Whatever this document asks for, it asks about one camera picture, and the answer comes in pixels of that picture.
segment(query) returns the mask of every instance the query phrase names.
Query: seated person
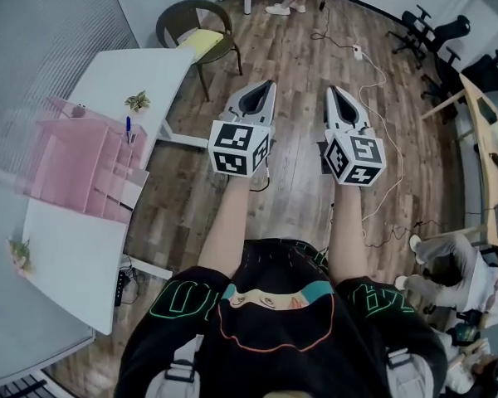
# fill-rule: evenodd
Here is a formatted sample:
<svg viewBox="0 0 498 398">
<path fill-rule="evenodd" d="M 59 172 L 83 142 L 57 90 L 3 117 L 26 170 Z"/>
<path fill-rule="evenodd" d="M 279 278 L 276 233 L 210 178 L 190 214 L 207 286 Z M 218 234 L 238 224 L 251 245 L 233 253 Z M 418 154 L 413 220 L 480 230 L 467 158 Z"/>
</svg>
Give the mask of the seated person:
<svg viewBox="0 0 498 398">
<path fill-rule="evenodd" d="M 492 383 L 496 378 L 498 356 L 491 354 L 487 339 L 478 339 L 468 347 L 454 347 L 450 335 L 438 332 L 445 347 L 448 373 L 445 387 L 457 394 L 466 394 L 475 383 Z"/>
<path fill-rule="evenodd" d="M 437 306 L 455 308 L 460 313 L 471 309 L 481 311 L 485 314 L 481 328 L 498 324 L 498 267 L 488 266 L 464 235 L 445 235 L 426 241 L 413 235 L 409 244 L 420 265 L 453 255 L 461 281 L 445 286 L 414 274 L 399 276 L 395 280 L 397 289 L 412 290 Z"/>
<path fill-rule="evenodd" d="M 198 265 L 134 330 L 115 398 L 438 396 L 437 335 L 368 277 L 359 188 L 335 184 L 327 265 L 300 240 L 245 240 L 249 186 L 231 178 Z"/>
</svg>

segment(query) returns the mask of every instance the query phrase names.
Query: black t-shirt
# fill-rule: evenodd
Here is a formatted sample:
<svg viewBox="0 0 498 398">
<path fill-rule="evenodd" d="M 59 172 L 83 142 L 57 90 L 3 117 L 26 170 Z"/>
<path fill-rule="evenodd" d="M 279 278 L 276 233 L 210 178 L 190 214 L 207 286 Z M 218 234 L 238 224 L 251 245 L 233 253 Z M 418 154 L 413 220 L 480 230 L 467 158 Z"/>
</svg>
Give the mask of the black t-shirt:
<svg viewBox="0 0 498 398">
<path fill-rule="evenodd" d="M 369 278 L 336 293 L 325 263 L 304 242 L 248 240 L 232 280 L 201 267 L 173 277 L 125 348 L 115 396 L 144 396 L 197 334 L 200 396 L 390 396 L 388 349 L 403 347 L 428 362 L 438 394 L 442 345 L 404 297 Z"/>
</svg>

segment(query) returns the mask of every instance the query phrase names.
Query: white shoe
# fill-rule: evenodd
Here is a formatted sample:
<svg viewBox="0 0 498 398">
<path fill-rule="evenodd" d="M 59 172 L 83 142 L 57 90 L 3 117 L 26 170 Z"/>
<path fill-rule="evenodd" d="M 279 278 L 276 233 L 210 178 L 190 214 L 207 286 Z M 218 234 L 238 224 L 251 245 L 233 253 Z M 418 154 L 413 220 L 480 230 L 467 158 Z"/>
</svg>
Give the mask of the white shoe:
<svg viewBox="0 0 498 398">
<path fill-rule="evenodd" d="M 295 9 L 298 13 L 306 13 L 306 6 L 304 4 L 299 4 L 296 0 L 290 5 L 292 9 Z"/>
<path fill-rule="evenodd" d="M 413 251 L 413 253 L 415 254 L 415 260 L 417 261 L 417 264 L 425 265 L 426 263 L 417 256 L 417 244 L 419 244 L 421 242 L 422 242 L 422 240 L 419 236 L 412 235 L 409 238 L 409 247 Z"/>
<path fill-rule="evenodd" d="M 289 7 L 282 7 L 279 3 L 275 6 L 266 7 L 266 12 L 270 15 L 282 15 L 287 17 L 291 12 Z"/>
<path fill-rule="evenodd" d="M 408 280 L 408 277 L 407 275 L 399 275 L 396 279 L 395 279 L 395 288 L 397 288 L 398 290 L 405 290 L 406 288 L 406 280 Z"/>
</svg>

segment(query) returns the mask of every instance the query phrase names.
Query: pink paper organizer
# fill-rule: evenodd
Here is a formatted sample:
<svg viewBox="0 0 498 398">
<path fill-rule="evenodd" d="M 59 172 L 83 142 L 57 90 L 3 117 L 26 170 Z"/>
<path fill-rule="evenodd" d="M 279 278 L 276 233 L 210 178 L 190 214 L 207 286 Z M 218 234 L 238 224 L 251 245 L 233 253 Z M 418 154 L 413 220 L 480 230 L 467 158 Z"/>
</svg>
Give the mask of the pink paper organizer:
<svg viewBox="0 0 498 398">
<path fill-rule="evenodd" d="M 129 223 L 120 205 L 129 173 L 139 168 L 146 133 L 63 99 L 49 98 L 58 119 L 38 121 L 39 131 L 17 179 L 17 190 L 90 216 Z"/>
</svg>

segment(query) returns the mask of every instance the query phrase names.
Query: grey pants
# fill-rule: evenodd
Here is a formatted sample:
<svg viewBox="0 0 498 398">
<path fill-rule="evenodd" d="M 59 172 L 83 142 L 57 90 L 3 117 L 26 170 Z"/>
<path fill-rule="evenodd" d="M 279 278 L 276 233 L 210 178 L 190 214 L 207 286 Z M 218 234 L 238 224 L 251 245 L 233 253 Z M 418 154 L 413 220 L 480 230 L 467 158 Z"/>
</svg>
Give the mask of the grey pants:
<svg viewBox="0 0 498 398">
<path fill-rule="evenodd" d="M 439 307 L 455 307 L 457 311 L 463 311 L 471 290 L 474 267 L 480 258 L 478 251 L 464 235 L 447 235 L 417 244 L 417 256 L 426 264 L 439 256 L 449 254 L 454 255 L 456 266 L 461 273 L 461 281 L 458 284 L 447 287 L 420 275 L 412 275 L 408 278 L 406 287 Z"/>
</svg>

